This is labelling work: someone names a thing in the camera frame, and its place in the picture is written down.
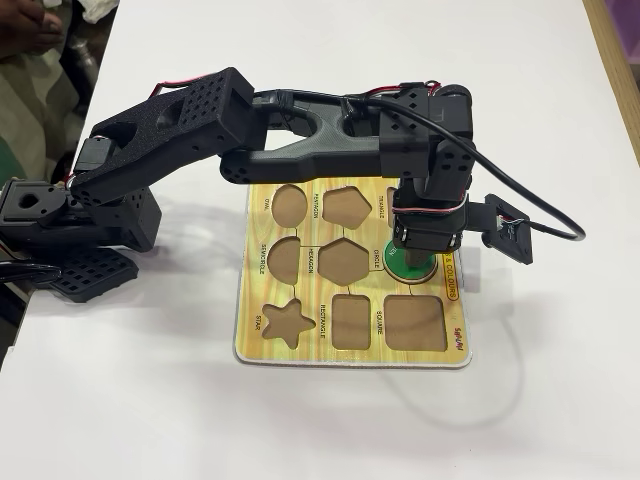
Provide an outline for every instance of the hexagon cutout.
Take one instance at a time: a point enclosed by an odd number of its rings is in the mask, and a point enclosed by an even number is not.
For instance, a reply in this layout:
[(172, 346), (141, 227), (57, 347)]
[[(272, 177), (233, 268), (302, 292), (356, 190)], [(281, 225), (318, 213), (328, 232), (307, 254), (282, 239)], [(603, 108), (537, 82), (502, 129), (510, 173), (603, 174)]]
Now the hexagon cutout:
[(318, 251), (318, 273), (345, 287), (369, 274), (369, 252), (346, 238), (331, 242)]
[(326, 192), (322, 198), (322, 218), (349, 230), (355, 230), (371, 213), (371, 205), (356, 187)]

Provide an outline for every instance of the square cutout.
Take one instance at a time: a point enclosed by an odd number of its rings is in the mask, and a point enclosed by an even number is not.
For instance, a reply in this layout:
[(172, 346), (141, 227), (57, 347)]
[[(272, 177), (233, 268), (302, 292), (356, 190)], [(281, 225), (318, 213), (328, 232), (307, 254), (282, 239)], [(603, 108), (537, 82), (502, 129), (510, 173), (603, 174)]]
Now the square cutout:
[(384, 339), (392, 350), (444, 352), (447, 337), (440, 298), (388, 296), (384, 301)]

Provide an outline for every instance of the oval cutout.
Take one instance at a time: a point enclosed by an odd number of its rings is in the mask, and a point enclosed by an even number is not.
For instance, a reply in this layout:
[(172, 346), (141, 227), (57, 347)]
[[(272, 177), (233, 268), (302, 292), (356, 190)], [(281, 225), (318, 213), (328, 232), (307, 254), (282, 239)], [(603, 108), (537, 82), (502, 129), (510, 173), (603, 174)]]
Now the oval cutout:
[(307, 216), (307, 196), (295, 185), (284, 185), (273, 196), (271, 211), (278, 225), (295, 228)]

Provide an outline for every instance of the star cutout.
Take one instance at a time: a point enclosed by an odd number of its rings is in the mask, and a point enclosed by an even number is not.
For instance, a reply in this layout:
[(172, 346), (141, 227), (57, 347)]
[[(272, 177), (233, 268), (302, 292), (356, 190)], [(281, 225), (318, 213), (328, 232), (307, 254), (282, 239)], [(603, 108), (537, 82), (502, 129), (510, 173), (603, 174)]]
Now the star cutout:
[(262, 313), (269, 320), (269, 324), (262, 332), (262, 337), (267, 340), (282, 338), (291, 350), (298, 348), (300, 333), (316, 326), (316, 322), (302, 315), (302, 304), (295, 298), (282, 308), (265, 305)]

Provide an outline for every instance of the wood grain pattern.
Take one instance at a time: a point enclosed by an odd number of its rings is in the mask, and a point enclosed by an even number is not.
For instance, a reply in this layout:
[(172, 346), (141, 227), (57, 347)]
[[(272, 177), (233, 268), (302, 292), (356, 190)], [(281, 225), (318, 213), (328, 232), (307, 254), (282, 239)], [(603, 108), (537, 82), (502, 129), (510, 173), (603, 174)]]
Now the wood grain pattern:
[(640, 164), (640, 93), (604, 0), (583, 0), (602, 64)]
[[(282, 185), (252, 185), (249, 192), (248, 225), (244, 265), (238, 302), (236, 352), (249, 363), (373, 366), (373, 367), (460, 367), (470, 359), (465, 315), (457, 286), (447, 295), (445, 264), (460, 272), (453, 256), (439, 255), (441, 268), (427, 283), (408, 285), (394, 280), (384, 270), (382, 252), (391, 230), (387, 216), (387, 189), (396, 181), (382, 178), (323, 179), (297, 184), (306, 195), (307, 214), (297, 228), (283, 228), (273, 219), (271, 205)], [(323, 196), (346, 186), (355, 186), (372, 209), (362, 225), (349, 230), (323, 219)], [(299, 274), (295, 285), (277, 281), (269, 272), (266, 258), (278, 240), (300, 238)], [(369, 274), (348, 286), (338, 286), (318, 274), (319, 249), (346, 238), (369, 252)], [(362, 295), (370, 300), (371, 343), (365, 350), (339, 350), (332, 345), (331, 310), (335, 295)], [(397, 351), (384, 336), (384, 300), (388, 295), (433, 295), (440, 298), (445, 317), (447, 348), (444, 351)], [(292, 299), (302, 302), (301, 314), (316, 322), (302, 332), (298, 347), (291, 349), (280, 338), (266, 340), (268, 319), (264, 305), (283, 307)]]

